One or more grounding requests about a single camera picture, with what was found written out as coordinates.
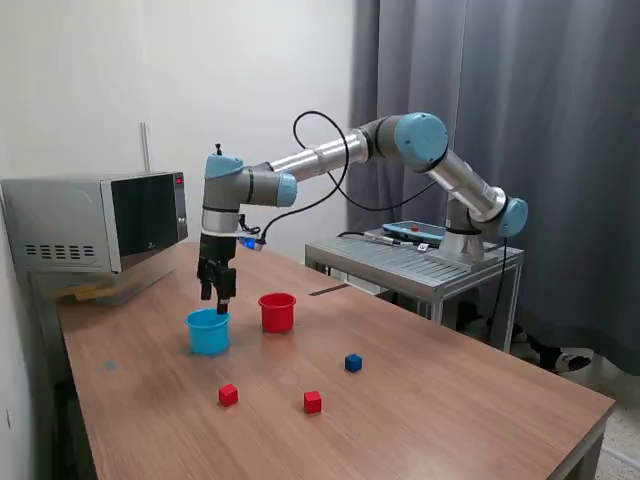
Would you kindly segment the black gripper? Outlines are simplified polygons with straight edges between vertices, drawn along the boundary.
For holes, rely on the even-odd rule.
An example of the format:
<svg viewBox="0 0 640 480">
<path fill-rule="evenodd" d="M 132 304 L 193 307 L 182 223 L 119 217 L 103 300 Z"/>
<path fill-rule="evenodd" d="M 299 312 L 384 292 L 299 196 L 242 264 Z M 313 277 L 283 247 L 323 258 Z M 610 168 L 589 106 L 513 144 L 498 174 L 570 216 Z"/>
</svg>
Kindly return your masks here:
<svg viewBox="0 0 640 480">
<path fill-rule="evenodd" d="M 236 269 L 228 266 L 235 254 L 235 236 L 213 236 L 206 233 L 200 235 L 197 265 L 200 299 L 210 300 L 214 285 L 218 314 L 227 314 L 230 301 L 236 296 Z M 214 272 L 211 262 L 216 264 Z"/>
</svg>

